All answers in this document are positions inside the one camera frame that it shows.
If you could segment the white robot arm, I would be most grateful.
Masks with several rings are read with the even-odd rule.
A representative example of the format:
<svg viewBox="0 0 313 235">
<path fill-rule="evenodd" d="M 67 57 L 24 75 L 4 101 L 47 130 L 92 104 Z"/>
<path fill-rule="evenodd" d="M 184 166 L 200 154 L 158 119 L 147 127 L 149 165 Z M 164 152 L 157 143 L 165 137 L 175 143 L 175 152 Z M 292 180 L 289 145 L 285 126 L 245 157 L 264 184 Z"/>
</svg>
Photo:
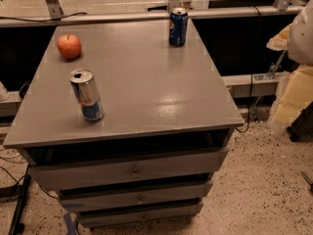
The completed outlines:
<svg viewBox="0 0 313 235">
<path fill-rule="evenodd" d="M 313 4 L 311 1 L 293 22 L 272 37 L 266 47 L 287 51 L 290 60 L 298 63 L 292 73 L 280 79 L 276 101 L 270 110 L 269 125 L 283 131 L 313 102 Z"/>
</svg>

